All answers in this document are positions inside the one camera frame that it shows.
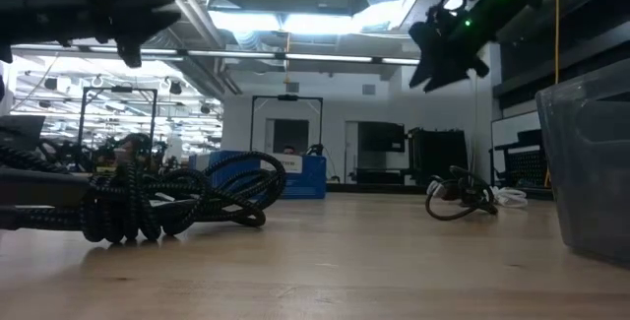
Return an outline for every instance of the robotic arm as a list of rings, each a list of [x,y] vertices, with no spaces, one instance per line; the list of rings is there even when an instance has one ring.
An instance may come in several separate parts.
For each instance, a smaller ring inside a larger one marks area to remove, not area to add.
[[[488,66],[477,53],[527,6],[537,8],[542,0],[476,0],[470,10],[469,1],[455,11],[444,9],[446,0],[432,6],[425,23],[416,23],[409,35],[420,47],[422,59],[409,85],[424,86],[426,93],[468,78],[473,69],[485,77]]]
[[[180,14],[156,11],[174,0],[0,0],[0,60],[13,61],[11,45],[94,37],[114,39],[129,67],[142,65],[140,46],[177,22]]]

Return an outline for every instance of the blue bin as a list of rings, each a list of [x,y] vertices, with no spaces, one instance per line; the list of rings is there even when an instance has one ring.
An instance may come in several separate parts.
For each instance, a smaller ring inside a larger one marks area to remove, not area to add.
[[[221,151],[210,154],[210,165],[220,160],[242,154],[242,152]],[[283,199],[324,199],[326,198],[326,158],[305,156],[302,158],[301,173],[286,174],[286,188]],[[211,176],[213,186],[219,186],[231,176],[242,171],[260,169],[259,160],[247,160],[222,168]]]

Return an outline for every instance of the clear plastic container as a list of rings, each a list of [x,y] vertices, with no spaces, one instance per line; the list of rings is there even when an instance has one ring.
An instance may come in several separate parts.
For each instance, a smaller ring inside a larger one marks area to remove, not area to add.
[[[564,242],[630,263],[630,60],[536,95]]]

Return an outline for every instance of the wooden table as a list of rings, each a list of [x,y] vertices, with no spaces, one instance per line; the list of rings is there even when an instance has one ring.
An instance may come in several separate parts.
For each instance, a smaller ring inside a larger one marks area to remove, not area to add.
[[[0,319],[630,319],[630,272],[567,249],[553,203],[443,223],[422,202],[280,201],[159,245],[2,231]]]

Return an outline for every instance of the person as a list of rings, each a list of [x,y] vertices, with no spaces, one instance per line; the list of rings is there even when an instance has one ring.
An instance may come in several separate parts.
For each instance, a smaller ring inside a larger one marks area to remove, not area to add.
[[[292,146],[284,146],[283,154],[295,155],[295,148]]]

